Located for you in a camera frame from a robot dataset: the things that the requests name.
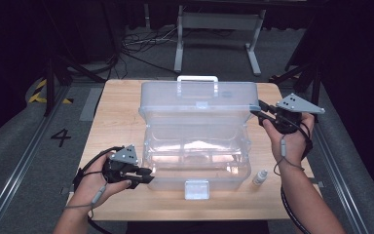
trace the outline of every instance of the number 4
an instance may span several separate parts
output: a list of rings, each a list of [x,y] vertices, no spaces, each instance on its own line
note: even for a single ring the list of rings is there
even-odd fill
[[[60,139],[59,147],[62,147],[63,141],[71,138],[71,136],[67,136],[67,134],[68,134],[68,130],[63,129],[63,130],[59,131],[58,133],[54,134],[53,136],[51,136],[51,138]]]

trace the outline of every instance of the black curtain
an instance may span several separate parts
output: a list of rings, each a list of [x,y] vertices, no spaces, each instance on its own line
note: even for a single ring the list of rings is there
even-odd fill
[[[44,44],[18,1],[0,1],[0,127],[26,107],[44,68]]]
[[[374,1],[354,1],[334,20],[323,86],[374,179]]]

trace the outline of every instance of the tripod leg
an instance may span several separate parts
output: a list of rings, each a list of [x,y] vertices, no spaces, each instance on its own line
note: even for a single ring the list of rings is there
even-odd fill
[[[47,109],[45,110],[44,116],[48,116],[55,106],[55,82],[54,82],[54,71],[53,71],[53,60],[50,58],[47,62]]]

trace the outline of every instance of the wooden table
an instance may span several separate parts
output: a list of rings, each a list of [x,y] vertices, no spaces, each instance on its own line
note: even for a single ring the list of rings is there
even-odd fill
[[[80,167],[101,150],[111,146],[135,146],[142,159],[145,122],[138,114],[141,98],[140,80],[110,80],[105,84],[85,146]],[[281,99],[275,84],[259,83],[259,99],[274,104]],[[273,173],[276,164],[270,140],[257,118],[247,122],[251,140],[249,159],[251,175],[236,191],[211,191],[209,200],[185,200],[184,191],[153,191],[146,184],[112,196],[94,210],[97,220],[240,220],[288,218],[281,203],[281,179]],[[313,176],[307,160],[303,167]],[[260,185],[252,183],[258,171],[269,171]]]

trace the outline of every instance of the finger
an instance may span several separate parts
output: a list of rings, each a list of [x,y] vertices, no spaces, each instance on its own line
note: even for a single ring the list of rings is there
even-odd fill
[[[302,113],[302,122],[309,128],[309,132],[312,135],[315,125],[315,116],[310,113]]]
[[[108,183],[105,193],[108,197],[126,190],[131,186],[131,180],[123,180],[117,183]]]
[[[263,120],[263,127],[271,141],[281,137],[281,133],[276,130],[275,126],[268,119]]]

